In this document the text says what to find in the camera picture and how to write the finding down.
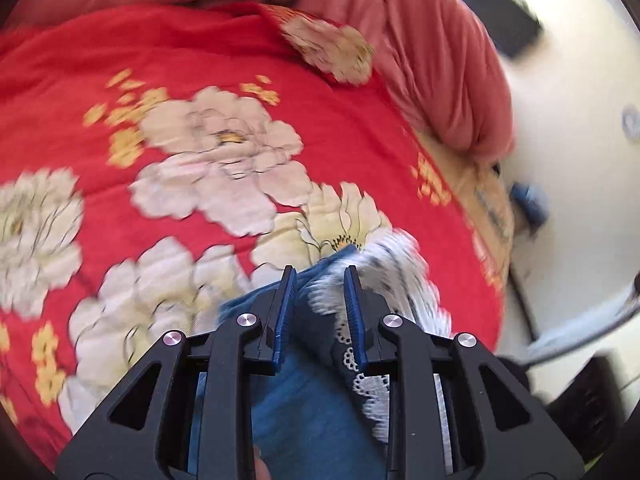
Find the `left hand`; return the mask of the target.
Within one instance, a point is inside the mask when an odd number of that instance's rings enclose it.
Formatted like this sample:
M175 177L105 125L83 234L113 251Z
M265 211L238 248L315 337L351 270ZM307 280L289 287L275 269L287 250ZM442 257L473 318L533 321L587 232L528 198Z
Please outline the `left hand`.
M257 445L253 446L254 469L256 480L271 480L271 474L267 464L262 460L262 452Z

